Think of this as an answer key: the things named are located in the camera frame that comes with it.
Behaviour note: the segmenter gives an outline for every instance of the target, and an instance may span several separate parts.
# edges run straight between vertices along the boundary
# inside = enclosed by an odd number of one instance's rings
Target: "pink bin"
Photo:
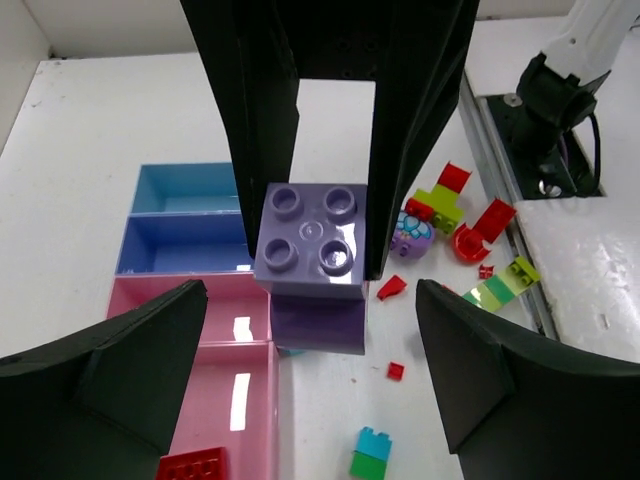
[[[278,355],[253,273],[116,277],[108,317],[200,279],[209,303],[170,455],[225,447],[233,480],[278,478]]]

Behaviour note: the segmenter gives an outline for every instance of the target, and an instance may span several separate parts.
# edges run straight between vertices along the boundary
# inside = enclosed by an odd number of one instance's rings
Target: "small red lego piece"
[[[404,206],[404,211],[407,213],[407,215],[416,217],[418,220],[425,223],[431,220],[431,217],[433,217],[433,208],[431,208],[429,205],[425,205],[424,203],[419,202],[413,197],[407,200],[407,203]]]
[[[160,459],[156,480],[227,480],[227,452],[224,447],[168,455]]]
[[[476,222],[473,229],[479,232],[485,241],[493,243],[515,216],[515,208],[496,198],[482,214],[480,220]]]
[[[399,363],[390,362],[389,370],[387,370],[387,377],[391,380],[395,380],[399,382],[402,380],[402,376],[404,375],[404,365],[400,365]]]
[[[453,192],[460,193],[470,176],[471,172],[467,172],[460,167],[452,165],[451,162],[448,162],[447,166],[444,167],[444,170],[440,174],[440,178],[438,178],[437,183]]]
[[[407,287],[407,282],[402,280],[399,276],[394,275],[387,283],[383,285],[383,287],[378,290],[377,297],[380,300],[384,300],[387,297],[392,297],[393,295],[397,295],[402,292]]]
[[[515,214],[513,207],[496,198],[473,228],[463,223],[453,234],[456,256],[466,263],[478,263],[487,258],[489,250],[484,248],[482,242],[495,242]]]
[[[478,267],[478,276],[480,277],[480,280],[486,280],[487,278],[493,277],[493,266],[480,265]]]

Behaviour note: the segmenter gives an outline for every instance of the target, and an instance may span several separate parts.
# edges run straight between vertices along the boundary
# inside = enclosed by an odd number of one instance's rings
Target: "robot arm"
[[[560,136],[595,110],[595,92],[611,71],[620,45],[640,14],[640,0],[577,0],[559,35],[520,79],[524,113],[513,146],[544,156]]]

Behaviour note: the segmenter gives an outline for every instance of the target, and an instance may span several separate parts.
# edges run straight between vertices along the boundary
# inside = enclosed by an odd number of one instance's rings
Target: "lime green lego piece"
[[[468,293],[463,295],[463,298],[468,300],[467,295],[470,295],[474,301],[476,307],[486,310],[487,312],[497,312],[502,308],[502,303],[491,293],[484,283],[481,283],[476,288],[472,288]]]
[[[413,194],[415,200],[433,209],[434,215],[430,223],[447,235],[453,233],[464,216],[464,211],[456,207],[458,196],[456,192],[439,184],[430,193],[419,188]]]
[[[516,258],[497,275],[515,296],[522,295],[540,280],[540,274],[525,258]]]

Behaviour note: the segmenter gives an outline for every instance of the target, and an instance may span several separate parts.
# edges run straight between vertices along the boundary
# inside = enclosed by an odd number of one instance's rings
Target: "white wall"
[[[20,0],[0,0],[0,152],[49,42]]]
[[[179,0],[24,1],[59,56],[195,50]],[[482,0],[479,16],[562,15],[572,4],[573,0]]]

